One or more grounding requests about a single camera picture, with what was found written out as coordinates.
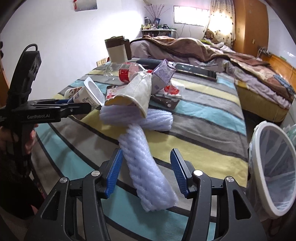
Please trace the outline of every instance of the red label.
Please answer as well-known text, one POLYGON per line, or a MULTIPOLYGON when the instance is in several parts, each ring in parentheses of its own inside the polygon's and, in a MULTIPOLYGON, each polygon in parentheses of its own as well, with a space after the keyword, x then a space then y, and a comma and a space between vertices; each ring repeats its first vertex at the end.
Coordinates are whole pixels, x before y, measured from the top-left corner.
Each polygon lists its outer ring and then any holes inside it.
POLYGON ((179 94, 180 90, 178 90, 175 86, 173 85, 169 85, 169 86, 166 86, 164 88, 164 91, 169 93, 169 94, 172 94, 172 95, 177 95, 179 94))
POLYGON ((128 69, 120 69, 119 70, 119 79, 124 82, 124 83, 129 83, 129 78, 128 78, 128 69))

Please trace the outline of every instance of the human hand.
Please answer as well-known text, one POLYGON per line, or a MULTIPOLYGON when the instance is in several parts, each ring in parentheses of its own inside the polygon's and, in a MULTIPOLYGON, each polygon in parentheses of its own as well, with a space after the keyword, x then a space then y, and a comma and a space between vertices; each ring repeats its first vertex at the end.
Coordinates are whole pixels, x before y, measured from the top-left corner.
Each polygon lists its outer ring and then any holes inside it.
MULTIPOLYGON (((19 141, 18 136, 13 133, 13 138, 15 142, 19 141)), ((11 133, 9 129, 4 128, 3 126, 0 127, 0 149, 3 152, 6 152, 6 142, 13 142, 13 139, 11 137, 11 133)), ((25 150, 27 154, 30 154, 32 151, 32 148, 34 144, 36 143, 36 132, 33 129, 30 133, 30 138, 25 144, 25 150)))

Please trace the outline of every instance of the bottle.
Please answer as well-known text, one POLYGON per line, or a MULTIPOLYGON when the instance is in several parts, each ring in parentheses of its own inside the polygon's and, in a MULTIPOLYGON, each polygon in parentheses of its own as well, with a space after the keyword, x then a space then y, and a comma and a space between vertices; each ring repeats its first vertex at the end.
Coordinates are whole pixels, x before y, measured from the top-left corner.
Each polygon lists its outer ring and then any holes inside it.
POLYGON ((123 63, 119 68, 119 79, 123 83, 129 83, 140 71, 146 71, 145 68, 135 62, 123 63))

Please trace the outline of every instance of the floral curtain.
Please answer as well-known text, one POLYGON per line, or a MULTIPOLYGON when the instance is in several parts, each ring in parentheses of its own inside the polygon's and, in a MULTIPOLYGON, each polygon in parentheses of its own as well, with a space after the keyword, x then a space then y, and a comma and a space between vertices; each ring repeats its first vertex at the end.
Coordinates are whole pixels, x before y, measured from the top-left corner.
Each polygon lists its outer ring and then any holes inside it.
POLYGON ((215 34, 219 42, 232 47, 235 40, 235 11, 233 0, 211 0, 210 18, 205 26, 207 30, 215 34))

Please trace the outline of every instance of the wooden headboard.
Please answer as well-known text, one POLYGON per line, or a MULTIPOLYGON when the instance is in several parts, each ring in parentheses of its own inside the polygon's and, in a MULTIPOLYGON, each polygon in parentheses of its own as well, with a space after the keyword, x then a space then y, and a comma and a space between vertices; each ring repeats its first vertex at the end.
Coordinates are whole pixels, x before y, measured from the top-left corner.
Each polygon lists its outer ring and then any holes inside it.
POLYGON ((262 59, 269 62, 275 72, 280 74, 296 90, 296 70, 292 65, 274 54, 270 57, 263 55, 262 59))

